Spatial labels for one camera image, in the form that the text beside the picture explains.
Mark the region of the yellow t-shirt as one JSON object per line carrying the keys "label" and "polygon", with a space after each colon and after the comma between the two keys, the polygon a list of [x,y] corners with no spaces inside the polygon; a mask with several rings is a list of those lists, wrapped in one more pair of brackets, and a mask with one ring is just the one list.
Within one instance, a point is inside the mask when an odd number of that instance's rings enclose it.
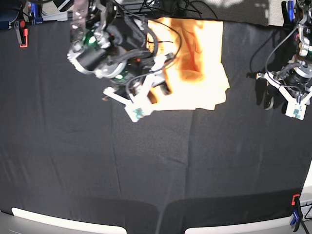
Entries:
{"label": "yellow t-shirt", "polygon": [[164,70],[170,93],[151,89],[154,110],[212,111],[226,101],[230,84],[221,63],[222,21],[159,18],[148,26],[161,42],[159,54],[177,54]]}

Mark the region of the black table cloth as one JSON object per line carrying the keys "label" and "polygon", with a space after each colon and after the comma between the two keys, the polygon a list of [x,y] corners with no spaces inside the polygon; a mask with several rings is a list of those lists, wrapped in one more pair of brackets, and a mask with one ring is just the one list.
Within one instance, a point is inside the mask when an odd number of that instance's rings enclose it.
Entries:
{"label": "black table cloth", "polygon": [[163,111],[132,123],[103,101],[107,81],[67,60],[66,22],[30,28],[21,49],[0,33],[0,209],[180,234],[291,214],[312,159],[312,112],[261,106],[281,27],[226,22],[230,88],[214,111]]}

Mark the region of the blue clamp top right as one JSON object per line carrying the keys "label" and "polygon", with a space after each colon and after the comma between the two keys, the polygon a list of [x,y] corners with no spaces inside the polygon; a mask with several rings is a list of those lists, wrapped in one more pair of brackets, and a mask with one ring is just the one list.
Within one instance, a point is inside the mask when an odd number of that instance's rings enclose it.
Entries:
{"label": "blue clamp top right", "polygon": [[293,0],[282,1],[281,3],[282,16],[283,16],[283,27],[290,28],[293,24],[294,19],[294,2]]}

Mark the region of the blue clamp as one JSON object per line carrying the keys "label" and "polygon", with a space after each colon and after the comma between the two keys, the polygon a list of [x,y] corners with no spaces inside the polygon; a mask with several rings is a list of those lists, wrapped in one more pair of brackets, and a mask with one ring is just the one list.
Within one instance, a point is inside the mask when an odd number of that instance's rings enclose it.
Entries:
{"label": "blue clamp", "polygon": [[300,204],[295,203],[293,206],[293,210],[292,210],[292,219],[290,221],[290,226],[294,233],[298,231],[300,227],[301,219],[302,219],[302,212],[301,212]]}
{"label": "blue clamp", "polygon": [[290,28],[293,24],[294,19],[294,2],[293,0],[282,1],[281,3],[282,16],[283,16],[283,27]]}
{"label": "blue clamp", "polygon": [[32,24],[42,24],[42,5],[28,2],[28,16]]}

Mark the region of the red black clamp bottom right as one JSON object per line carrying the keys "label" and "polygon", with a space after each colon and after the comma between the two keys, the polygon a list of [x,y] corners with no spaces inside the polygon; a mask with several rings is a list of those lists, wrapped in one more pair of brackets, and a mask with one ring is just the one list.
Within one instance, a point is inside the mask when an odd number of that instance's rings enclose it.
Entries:
{"label": "red black clamp bottom right", "polygon": [[294,194],[292,196],[292,206],[295,205],[295,201],[300,198],[300,194]]}

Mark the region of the red black clamp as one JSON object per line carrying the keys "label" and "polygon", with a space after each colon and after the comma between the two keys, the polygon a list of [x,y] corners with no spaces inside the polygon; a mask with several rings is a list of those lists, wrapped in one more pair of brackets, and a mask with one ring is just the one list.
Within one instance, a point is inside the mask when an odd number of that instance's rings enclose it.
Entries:
{"label": "red black clamp", "polygon": [[13,24],[14,29],[17,34],[17,39],[20,48],[28,47],[28,28],[26,27],[26,22],[24,20],[17,20]]}
{"label": "red black clamp", "polygon": [[294,194],[292,196],[292,206],[295,205],[295,201],[300,198],[300,194]]}

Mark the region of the blue clamp top left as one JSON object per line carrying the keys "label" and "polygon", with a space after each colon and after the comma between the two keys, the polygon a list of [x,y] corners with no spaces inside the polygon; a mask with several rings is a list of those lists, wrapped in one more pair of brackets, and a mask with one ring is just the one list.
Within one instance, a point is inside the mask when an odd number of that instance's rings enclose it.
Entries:
{"label": "blue clamp top left", "polygon": [[42,24],[42,5],[28,2],[28,16],[32,24]]}

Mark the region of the blue clamp bottom right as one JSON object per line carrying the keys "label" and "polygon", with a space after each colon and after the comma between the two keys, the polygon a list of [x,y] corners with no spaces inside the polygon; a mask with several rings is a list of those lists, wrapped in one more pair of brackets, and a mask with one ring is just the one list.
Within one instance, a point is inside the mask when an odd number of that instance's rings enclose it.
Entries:
{"label": "blue clamp bottom right", "polygon": [[293,206],[293,210],[292,210],[292,219],[290,221],[290,226],[294,233],[298,231],[300,227],[301,219],[302,219],[302,212],[301,212],[300,204],[295,203]]}

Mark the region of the red black clamp top left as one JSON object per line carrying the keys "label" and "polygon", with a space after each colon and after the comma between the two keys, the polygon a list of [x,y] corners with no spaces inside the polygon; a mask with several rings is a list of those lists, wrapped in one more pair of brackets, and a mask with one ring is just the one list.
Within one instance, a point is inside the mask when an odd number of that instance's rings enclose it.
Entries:
{"label": "red black clamp top left", "polygon": [[26,27],[26,22],[24,20],[17,20],[13,24],[14,29],[17,34],[17,39],[20,48],[28,47],[28,28]]}

